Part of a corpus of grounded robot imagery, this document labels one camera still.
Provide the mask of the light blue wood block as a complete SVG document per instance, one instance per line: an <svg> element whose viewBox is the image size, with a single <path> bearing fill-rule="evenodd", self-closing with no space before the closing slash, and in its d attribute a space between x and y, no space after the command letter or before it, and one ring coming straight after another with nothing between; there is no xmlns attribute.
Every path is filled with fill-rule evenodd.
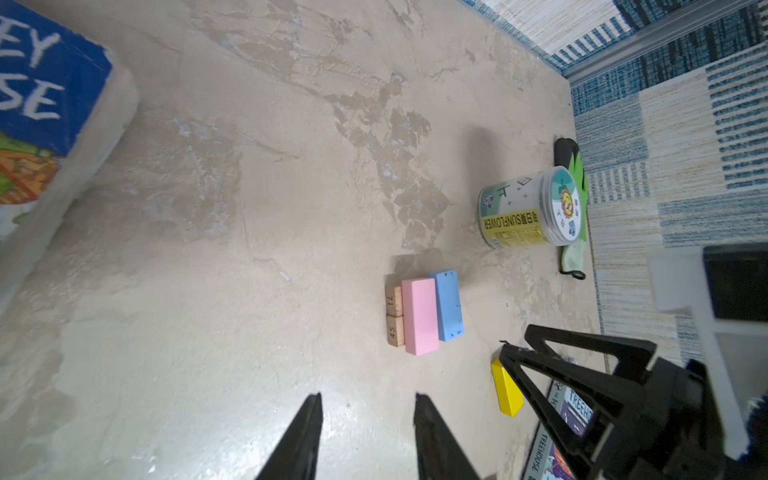
<svg viewBox="0 0 768 480"><path fill-rule="evenodd" d="M458 272L455 269L429 274L435 281L438 335L442 342L450 342L464 333L460 301Z"/></svg>

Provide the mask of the natural wood block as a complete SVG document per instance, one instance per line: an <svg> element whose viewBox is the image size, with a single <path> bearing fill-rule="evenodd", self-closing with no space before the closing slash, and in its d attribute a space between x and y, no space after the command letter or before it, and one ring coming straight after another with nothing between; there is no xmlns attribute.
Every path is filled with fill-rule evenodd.
<svg viewBox="0 0 768 480"><path fill-rule="evenodd" d="M385 297L387 315L393 317L401 317L403 315L403 297L401 285L387 285L385 289Z"/></svg>
<svg viewBox="0 0 768 480"><path fill-rule="evenodd" d="M387 341L394 347L402 347L405 344L404 317L386 316Z"/></svg>

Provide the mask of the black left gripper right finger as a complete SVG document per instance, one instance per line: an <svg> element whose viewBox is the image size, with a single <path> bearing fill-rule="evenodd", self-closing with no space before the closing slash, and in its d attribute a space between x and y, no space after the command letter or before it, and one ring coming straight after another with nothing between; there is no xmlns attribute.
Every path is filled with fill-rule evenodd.
<svg viewBox="0 0 768 480"><path fill-rule="evenodd" d="M418 477L421 480L479 479L428 395L416 394L413 422Z"/></svg>

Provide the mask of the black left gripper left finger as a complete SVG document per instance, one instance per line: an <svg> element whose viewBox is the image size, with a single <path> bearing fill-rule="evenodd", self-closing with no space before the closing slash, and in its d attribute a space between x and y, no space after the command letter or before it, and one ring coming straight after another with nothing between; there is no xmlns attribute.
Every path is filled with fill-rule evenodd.
<svg viewBox="0 0 768 480"><path fill-rule="evenodd" d="M323 424L322 395L307 396L256 480L313 480Z"/></svg>

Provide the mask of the pink wood block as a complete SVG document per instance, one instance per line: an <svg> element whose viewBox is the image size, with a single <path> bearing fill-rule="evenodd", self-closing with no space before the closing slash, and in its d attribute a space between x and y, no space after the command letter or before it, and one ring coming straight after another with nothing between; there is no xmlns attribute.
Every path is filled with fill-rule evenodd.
<svg viewBox="0 0 768 480"><path fill-rule="evenodd" d="M432 278L401 283L405 350L422 356L439 348L435 281Z"/></svg>

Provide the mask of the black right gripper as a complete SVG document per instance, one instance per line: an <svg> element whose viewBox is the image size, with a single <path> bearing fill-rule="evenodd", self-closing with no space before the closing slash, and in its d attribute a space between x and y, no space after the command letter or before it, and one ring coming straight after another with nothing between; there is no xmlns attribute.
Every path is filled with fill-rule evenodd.
<svg viewBox="0 0 768 480"><path fill-rule="evenodd" d="M647 340L541 325L529 325L524 338L533 350L506 343L499 360L576 478L766 478L767 404L761 402L748 422L746 451L730 458L702 363L691 360L679 367L658 360L645 372L657 348ZM548 342L614 357L613 375L554 357L557 353ZM526 369L562 383L591 402L593 416L583 434L568 427Z"/></svg>

